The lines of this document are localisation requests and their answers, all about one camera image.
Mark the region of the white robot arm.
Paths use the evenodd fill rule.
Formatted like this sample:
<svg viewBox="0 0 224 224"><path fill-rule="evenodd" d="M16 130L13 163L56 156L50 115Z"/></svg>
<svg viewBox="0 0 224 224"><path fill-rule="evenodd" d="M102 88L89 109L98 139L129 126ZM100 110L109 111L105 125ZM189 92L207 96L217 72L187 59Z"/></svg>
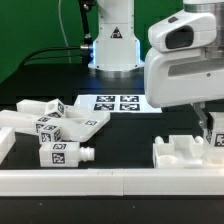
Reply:
<svg viewBox="0 0 224 224"><path fill-rule="evenodd" d="M149 28L145 59L134 34L134 0L79 2L84 12L98 6L98 36L84 32L89 68L114 77L142 67L152 107L191 104L208 127L205 103L224 98L224 0L183 0L181 11Z"/></svg>

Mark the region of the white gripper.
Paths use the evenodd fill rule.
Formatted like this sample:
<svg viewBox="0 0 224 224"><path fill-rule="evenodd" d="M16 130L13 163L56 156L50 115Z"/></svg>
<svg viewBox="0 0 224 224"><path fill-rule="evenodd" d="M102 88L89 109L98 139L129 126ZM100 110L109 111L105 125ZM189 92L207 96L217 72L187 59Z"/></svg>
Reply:
<svg viewBox="0 0 224 224"><path fill-rule="evenodd" d="M146 56L144 89L154 108L194 103L199 126L206 129L204 102L224 98L224 58L206 59L203 49L160 53L151 48Z"/></svg>

